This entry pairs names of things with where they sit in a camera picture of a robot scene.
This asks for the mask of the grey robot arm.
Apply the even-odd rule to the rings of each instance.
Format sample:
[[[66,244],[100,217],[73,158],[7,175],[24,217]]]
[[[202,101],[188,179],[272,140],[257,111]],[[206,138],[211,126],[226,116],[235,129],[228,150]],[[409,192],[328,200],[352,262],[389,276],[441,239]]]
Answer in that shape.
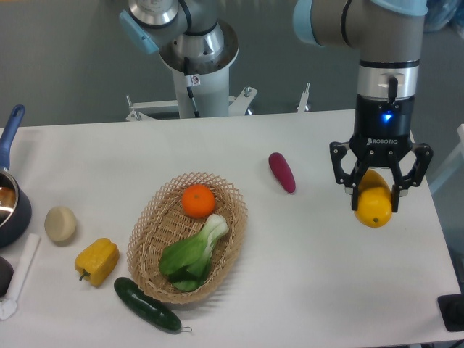
[[[396,212],[431,161],[431,147],[410,138],[426,13],[424,1],[298,1],[294,8],[300,41],[360,53],[353,134],[329,146],[336,182],[353,210],[368,169],[391,170]],[[119,21],[135,46],[159,53],[170,68],[182,118],[231,114],[229,68],[239,43],[214,1],[129,1]]]

